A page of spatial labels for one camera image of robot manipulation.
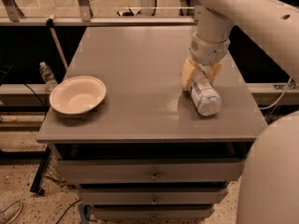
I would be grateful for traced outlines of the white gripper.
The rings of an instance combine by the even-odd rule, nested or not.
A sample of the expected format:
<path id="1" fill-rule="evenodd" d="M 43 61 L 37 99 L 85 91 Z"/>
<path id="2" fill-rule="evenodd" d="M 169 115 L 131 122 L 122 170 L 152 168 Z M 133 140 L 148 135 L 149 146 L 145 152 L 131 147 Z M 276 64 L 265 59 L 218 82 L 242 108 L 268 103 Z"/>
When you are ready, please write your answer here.
<path id="1" fill-rule="evenodd" d="M 209 42 L 202 39 L 197 33 L 192 35 L 190 54 L 194 60 L 203 65 L 212 65 L 210 80 L 214 82 L 218 76 L 222 63 L 220 60 L 226 55 L 230 40 L 223 42 Z M 201 69 L 194 65 L 191 59 L 186 59 L 181 73 L 182 89 L 188 91 L 195 78 L 201 73 Z"/>

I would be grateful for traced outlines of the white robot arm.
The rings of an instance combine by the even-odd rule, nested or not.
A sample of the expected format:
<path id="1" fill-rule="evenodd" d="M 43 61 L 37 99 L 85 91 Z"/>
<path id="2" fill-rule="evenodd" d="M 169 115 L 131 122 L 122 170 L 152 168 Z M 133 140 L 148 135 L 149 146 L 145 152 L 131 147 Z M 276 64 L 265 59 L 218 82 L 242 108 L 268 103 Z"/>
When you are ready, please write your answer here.
<path id="1" fill-rule="evenodd" d="M 236 25 L 292 79 L 299 78 L 298 9 L 278 0 L 199 0 L 192 61 L 213 66 Z M 299 224 L 299 112 L 258 136 L 241 178 L 236 224 Z"/>

